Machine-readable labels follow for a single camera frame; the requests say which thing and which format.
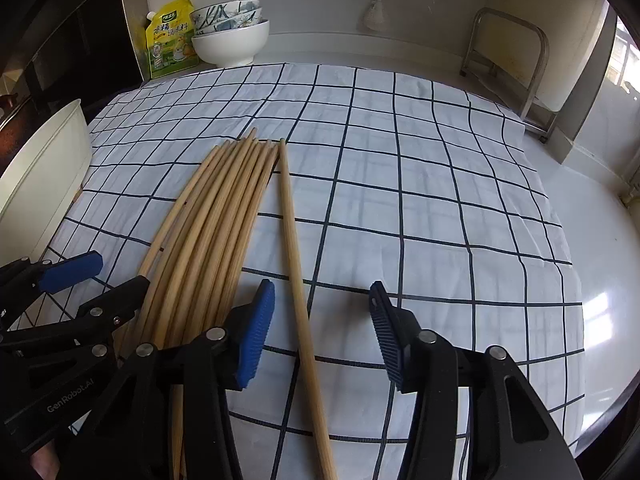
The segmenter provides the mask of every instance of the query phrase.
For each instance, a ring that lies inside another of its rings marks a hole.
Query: food package
[[[193,49],[193,12],[191,0],[174,0],[161,7],[146,28],[151,79],[198,64]]]

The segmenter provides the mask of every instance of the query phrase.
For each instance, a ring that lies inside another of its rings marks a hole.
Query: green logo
[[[163,23],[170,22],[171,20],[175,20],[177,16],[178,16],[177,10],[174,10],[174,12],[169,12],[168,14],[163,14],[162,22]]]

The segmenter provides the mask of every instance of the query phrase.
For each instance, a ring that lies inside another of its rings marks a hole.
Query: patterned ceramic bowl
[[[212,6],[201,7],[194,10],[189,16],[193,22],[193,29],[198,31],[203,27],[209,27],[217,22],[222,22],[232,18],[241,12],[248,12],[260,7],[259,0],[235,0],[232,2],[223,2]]]
[[[207,27],[202,27],[200,30],[196,30],[196,36],[202,36],[203,34],[210,34],[211,32],[219,32],[221,30],[231,30],[232,28],[249,27],[260,23],[260,17],[262,16],[262,8],[259,7],[254,10],[248,10],[246,12],[240,12],[231,18],[226,20],[220,20],[219,22],[212,23]]]

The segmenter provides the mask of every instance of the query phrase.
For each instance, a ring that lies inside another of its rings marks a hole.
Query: metal frame
[[[476,40],[478,38],[478,28],[480,26],[480,22],[482,21],[482,18],[484,18],[487,14],[492,14],[504,20],[508,20],[509,22],[516,23],[521,27],[532,30],[538,35],[538,39],[540,40],[540,54],[538,56],[538,62],[536,63],[536,67],[533,71],[529,86],[524,87],[527,95],[525,101],[521,106],[518,107],[519,109],[514,110],[514,112],[517,113],[522,121],[527,123],[527,129],[534,131],[542,137],[547,137],[548,134],[551,133],[551,130],[556,123],[558,114],[548,110],[549,113],[552,114],[552,119],[547,124],[539,124],[528,117],[529,110],[536,97],[536,92],[540,87],[540,82],[542,81],[542,76],[545,73],[546,64],[549,60],[549,40],[545,32],[540,27],[537,27],[531,22],[518,18],[517,16],[513,16],[512,14],[502,12],[501,10],[483,7],[482,9],[478,10],[478,12],[476,12],[476,15],[474,17],[473,27],[471,30],[471,38],[469,40],[469,46],[466,50],[465,59],[463,59],[462,67],[460,68],[460,75],[466,76],[467,73],[471,73],[483,85],[487,86],[490,91],[494,92],[500,99],[502,99],[505,104],[510,101],[508,98],[504,98],[504,92],[502,92],[499,88],[496,88],[495,85],[488,85],[487,78],[484,75],[474,72],[470,67],[472,56],[473,54],[476,54],[477,56],[482,57],[482,61],[484,61],[484,64],[487,64],[490,67],[489,75],[492,76],[493,79],[496,79],[495,76],[497,75],[497,70],[499,67],[495,63],[491,62],[491,60],[486,59],[479,52],[476,52],[474,50]]]

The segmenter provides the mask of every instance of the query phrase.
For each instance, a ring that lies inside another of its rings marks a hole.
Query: stack of bowls
[[[221,68],[248,65],[264,47],[269,21],[258,0],[235,0],[194,10],[193,47],[200,59]]]

